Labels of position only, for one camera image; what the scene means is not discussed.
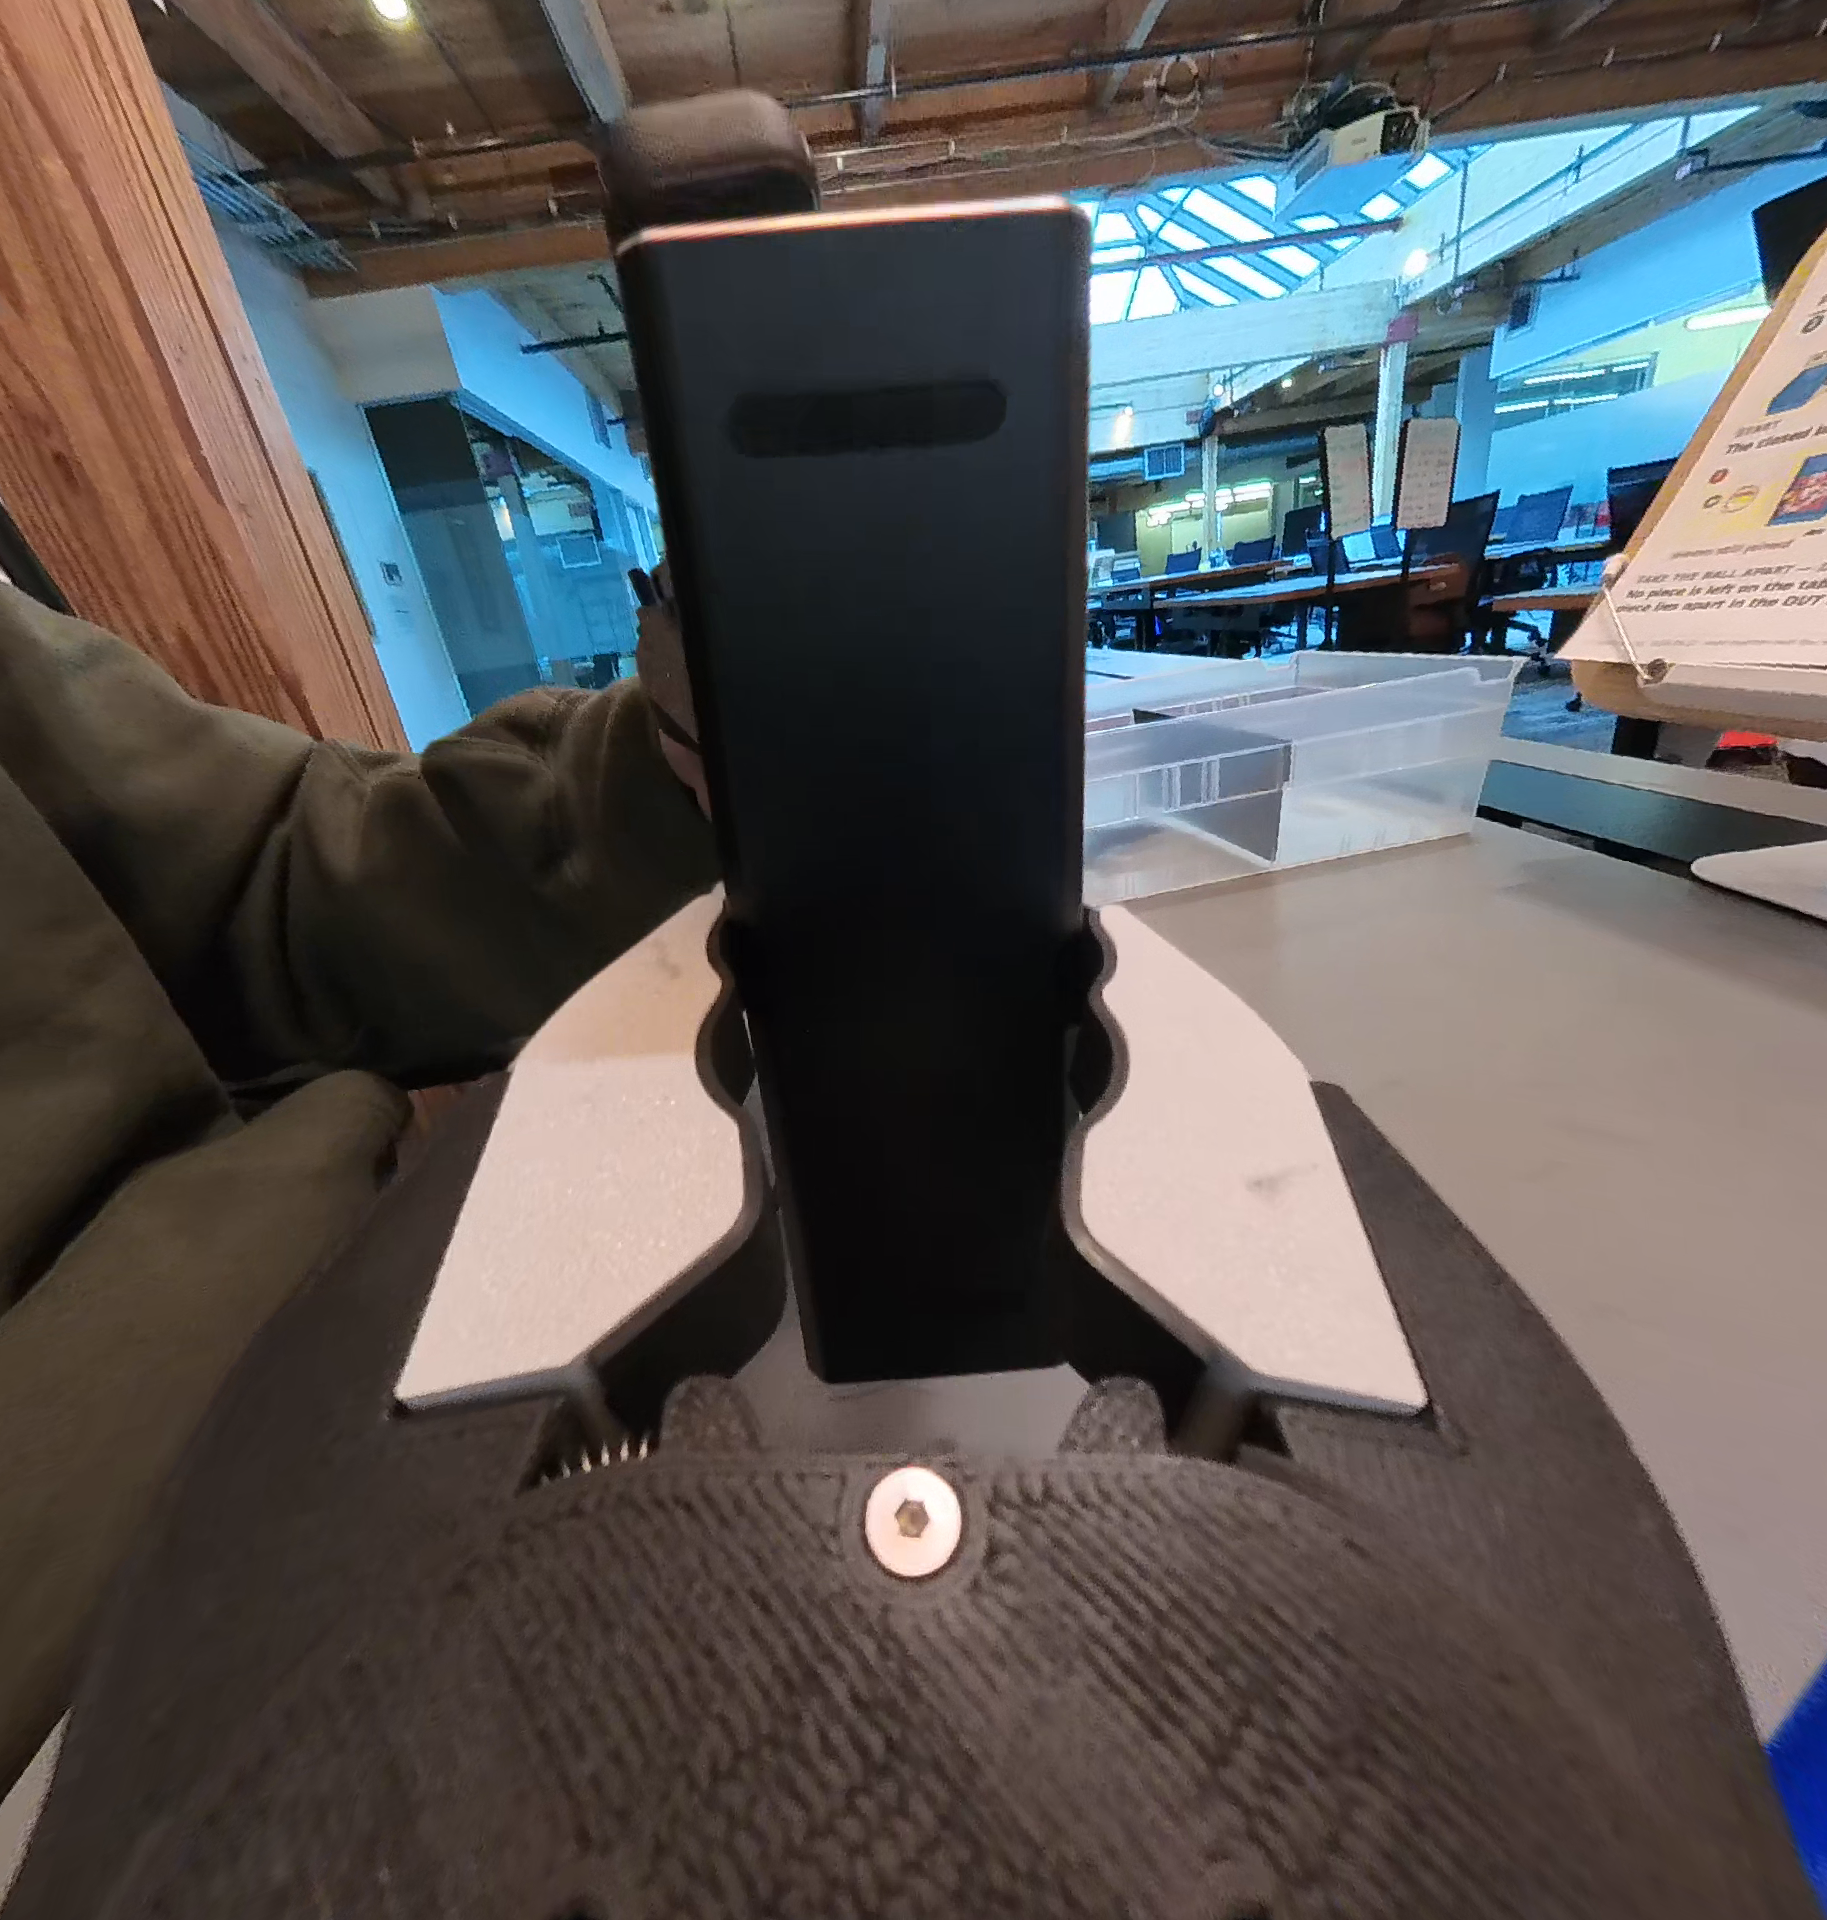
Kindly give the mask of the wooden pillar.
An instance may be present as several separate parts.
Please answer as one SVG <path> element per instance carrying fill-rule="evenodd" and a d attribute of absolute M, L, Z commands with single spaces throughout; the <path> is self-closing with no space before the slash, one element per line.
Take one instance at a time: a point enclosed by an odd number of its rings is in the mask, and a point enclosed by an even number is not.
<path fill-rule="evenodd" d="M 189 693 L 403 746 L 128 4 L 0 2 L 0 494 Z"/>

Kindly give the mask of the black rectangular box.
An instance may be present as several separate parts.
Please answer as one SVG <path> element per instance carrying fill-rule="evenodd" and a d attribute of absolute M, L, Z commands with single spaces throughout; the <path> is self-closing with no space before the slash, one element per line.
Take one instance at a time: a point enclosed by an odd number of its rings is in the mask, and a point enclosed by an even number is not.
<path fill-rule="evenodd" d="M 619 264 L 808 1361 L 1057 1365 L 1091 222 L 802 212 Z"/>

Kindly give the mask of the person's green jacket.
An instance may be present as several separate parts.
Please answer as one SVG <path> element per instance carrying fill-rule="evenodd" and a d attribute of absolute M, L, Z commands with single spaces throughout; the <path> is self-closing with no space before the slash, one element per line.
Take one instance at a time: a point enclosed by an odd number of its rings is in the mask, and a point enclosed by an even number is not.
<path fill-rule="evenodd" d="M 350 1233 L 410 1117 L 370 1074 L 246 1116 L 62 834 L 67 721 L 154 695 L 118 639 L 0 582 L 0 1799 L 256 1332 Z"/>

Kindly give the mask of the person's left hand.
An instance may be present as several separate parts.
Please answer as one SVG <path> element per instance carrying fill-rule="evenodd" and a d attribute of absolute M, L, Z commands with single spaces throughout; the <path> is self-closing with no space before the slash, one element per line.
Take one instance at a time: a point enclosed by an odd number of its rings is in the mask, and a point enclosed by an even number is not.
<path fill-rule="evenodd" d="M 635 564 L 629 569 L 629 584 L 639 603 L 639 681 L 645 685 L 662 755 L 675 778 L 687 784 L 701 815 L 713 818 L 711 782 L 678 603 L 664 569 L 647 572 Z"/>

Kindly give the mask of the black monitor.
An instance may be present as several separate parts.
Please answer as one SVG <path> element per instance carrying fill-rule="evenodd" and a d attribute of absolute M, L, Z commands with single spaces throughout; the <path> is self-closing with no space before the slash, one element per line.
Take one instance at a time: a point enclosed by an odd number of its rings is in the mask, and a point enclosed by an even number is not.
<path fill-rule="evenodd" d="M 1760 282 L 1773 302 L 1827 231 L 1827 173 L 1762 201 L 1754 208 L 1750 220 L 1760 251 Z"/>

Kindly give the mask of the white board stand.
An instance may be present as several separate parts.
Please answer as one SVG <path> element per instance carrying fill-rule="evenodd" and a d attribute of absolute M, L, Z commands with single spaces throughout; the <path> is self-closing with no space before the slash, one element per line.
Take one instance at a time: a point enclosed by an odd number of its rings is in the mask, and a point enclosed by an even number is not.
<path fill-rule="evenodd" d="M 1827 838 L 1708 854 L 1693 861 L 1692 876 L 1827 925 Z"/>

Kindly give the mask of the grey desk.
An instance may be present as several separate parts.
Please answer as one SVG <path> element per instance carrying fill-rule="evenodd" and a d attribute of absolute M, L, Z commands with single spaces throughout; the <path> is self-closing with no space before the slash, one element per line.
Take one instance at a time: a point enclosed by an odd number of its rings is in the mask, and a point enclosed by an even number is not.
<path fill-rule="evenodd" d="M 1827 928 L 1688 876 L 1521 829 L 1139 901 L 1133 911 L 1248 998 L 1510 1270 L 1596 1380 L 1693 1557 L 1683 1619 L 1711 1625 L 1685 1757 L 1735 1759 L 1788 1817 L 1763 1736 L 1827 1657 Z M 1340 1131 L 1365 1119 L 1341 1102 Z M 324 1573 L 249 1570 L 222 1593 L 191 1540 L 272 1517 L 301 1439 L 184 1484 L 154 1553 L 218 1624 L 124 1605 L 122 1673 L 60 1747 L 9 1909 L 92 1916 L 162 1795 L 199 1783 L 222 1709 L 220 1624 L 301 1625 Z"/>

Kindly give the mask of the clear plastic bin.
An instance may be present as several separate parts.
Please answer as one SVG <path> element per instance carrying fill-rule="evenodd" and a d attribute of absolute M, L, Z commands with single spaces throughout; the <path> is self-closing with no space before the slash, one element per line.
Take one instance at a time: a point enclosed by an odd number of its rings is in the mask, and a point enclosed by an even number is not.
<path fill-rule="evenodd" d="M 1467 833 L 1521 671 L 1322 648 L 1088 669 L 1089 904 Z"/>

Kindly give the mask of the black table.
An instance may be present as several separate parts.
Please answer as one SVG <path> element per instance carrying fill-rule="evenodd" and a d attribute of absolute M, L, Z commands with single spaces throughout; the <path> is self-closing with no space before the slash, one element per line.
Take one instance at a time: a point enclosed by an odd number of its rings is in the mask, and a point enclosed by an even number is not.
<path fill-rule="evenodd" d="M 1673 876 L 1705 856 L 1827 842 L 1827 791 L 1553 750 L 1495 757 L 1476 812 Z"/>

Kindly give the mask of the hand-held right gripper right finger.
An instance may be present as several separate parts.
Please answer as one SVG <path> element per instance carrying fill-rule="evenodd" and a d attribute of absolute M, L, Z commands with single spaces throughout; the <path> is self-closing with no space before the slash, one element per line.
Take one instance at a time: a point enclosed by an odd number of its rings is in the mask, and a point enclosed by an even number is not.
<path fill-rule="evenodd" d="M 1423 1413 L 1426 1383 L 1309 1069 L 1129 906 L 1101 906 L 1091 930 L 1112 1063 L 1069 1139 L 1073 1243 L 1238 1383 Z"/>

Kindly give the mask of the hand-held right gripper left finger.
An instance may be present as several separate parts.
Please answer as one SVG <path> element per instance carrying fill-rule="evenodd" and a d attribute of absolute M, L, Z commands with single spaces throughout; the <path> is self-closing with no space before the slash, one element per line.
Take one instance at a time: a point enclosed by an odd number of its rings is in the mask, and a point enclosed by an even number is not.
<path fill-rule="evenodd" d="M 786 1305 L 748 1016 L 706 894 L 524 1045 L 403 1356 L 405 1410 L 562 1394 L 657 1413 Z"/>

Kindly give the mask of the black office chair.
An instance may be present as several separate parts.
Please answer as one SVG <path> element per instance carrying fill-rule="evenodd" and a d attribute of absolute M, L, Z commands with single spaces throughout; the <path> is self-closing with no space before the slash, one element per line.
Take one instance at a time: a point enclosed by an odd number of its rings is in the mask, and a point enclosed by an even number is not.
<path fill-rule="evenodd" d="M 1461 498 L 1429 536 L 1429 562 L 1447 569 L 1426 604 L 1429 643 L 1438 653 L 1457 655 L 1470 641 L 1499 501 L 1499 491 Z"/>

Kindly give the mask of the ceiling projector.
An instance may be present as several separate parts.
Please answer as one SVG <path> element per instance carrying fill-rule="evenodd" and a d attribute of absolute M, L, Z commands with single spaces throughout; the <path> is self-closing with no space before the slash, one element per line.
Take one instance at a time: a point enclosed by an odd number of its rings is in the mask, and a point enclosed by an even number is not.
<path fill-rule="evenodd" d="M 1331 168 L 1417 155 L 1430 121 L 1380 83 L 1345 83 L 1319 93 L 1290 121 L 1288 173 L 1312 179 Z"/>

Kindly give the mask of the printed instruction board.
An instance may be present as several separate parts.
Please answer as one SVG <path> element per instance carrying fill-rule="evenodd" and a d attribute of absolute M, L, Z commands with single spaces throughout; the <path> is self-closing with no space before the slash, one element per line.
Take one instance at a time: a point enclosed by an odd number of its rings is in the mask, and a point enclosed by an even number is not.
<path fill-rule="evenodd" d="M 1565 645 L 1622 718 L 1827 741 L 1827 228 Z"/>

